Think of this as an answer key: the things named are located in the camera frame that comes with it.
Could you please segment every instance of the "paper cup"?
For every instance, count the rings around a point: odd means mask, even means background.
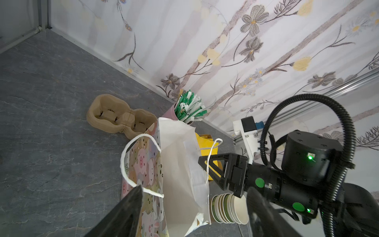
[[[216,200],[215,200],[215,211],[216,211],[216,217],[218,218],[218,220],[220,220],[222,223],[226,223],[221,215],[221,212],[220,212],[220,205],[219,205],[219,199],[220,199],[220,195],[218,195],[216,197]]]
[[[220,219],[217,217],[216,215],[216,207],[215,207],[215,203],[216,203],[216,197],[218,197],[218,195],[214,196],[212,198],[212,201],[211,201],[211,212],[212,212],[212,216],[214,218],[214,220],[217,222],[217,223],[222,223],[222,221],[220,221]]]
[[[226,221],[226,223],[232,223],[226,216],[226,213],[225,213],[225,210],[224,210],[224,199],[226,197],[227,193],[224,193],[221,195],[220,199],[219,199],[219,203],[220,203],[220,211],[221,211],[221,215],[223,216],[224,220]]]
[[[246,197],[238,198],[232,197],[231,200],[232,214],[235,220],[241,224],[247,224],[249,222],[249,214],[247,213]]]
[[[233,223],[238,223],[237,221],[236,221],[236,219],[234,218],[234,216],[233,216],[233,213],[232,213],[232,208],[231,208],[231,206],[230,206],[230,201],[232,200],[232,194],[230,194],[230,195],[228,195],[228,198],[226,199],[226,210],[228,211],[228,214],[229,214],[229,217],[232,219],[232,222]]]

